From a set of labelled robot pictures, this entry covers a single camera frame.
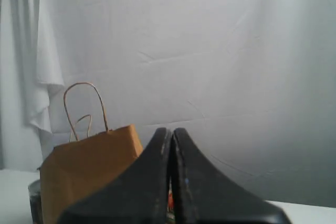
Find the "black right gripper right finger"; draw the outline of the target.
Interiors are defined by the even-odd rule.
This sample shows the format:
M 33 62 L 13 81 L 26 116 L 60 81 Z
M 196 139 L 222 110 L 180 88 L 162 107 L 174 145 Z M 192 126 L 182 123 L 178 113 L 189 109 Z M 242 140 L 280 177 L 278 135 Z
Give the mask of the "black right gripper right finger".
M 187 130 L 171 140 L 176 223 L 290 223 L 285 212 L 239 186 L 196 146 Z

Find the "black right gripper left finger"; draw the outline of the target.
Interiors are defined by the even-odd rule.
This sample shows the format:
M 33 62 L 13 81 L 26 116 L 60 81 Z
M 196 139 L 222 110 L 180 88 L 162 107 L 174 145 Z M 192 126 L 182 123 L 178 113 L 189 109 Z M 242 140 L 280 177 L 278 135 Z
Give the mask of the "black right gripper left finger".
M 101 190 L 68 207 L 58 223 L 165 223 L 171 131 L 161 127 L 141 155 Z

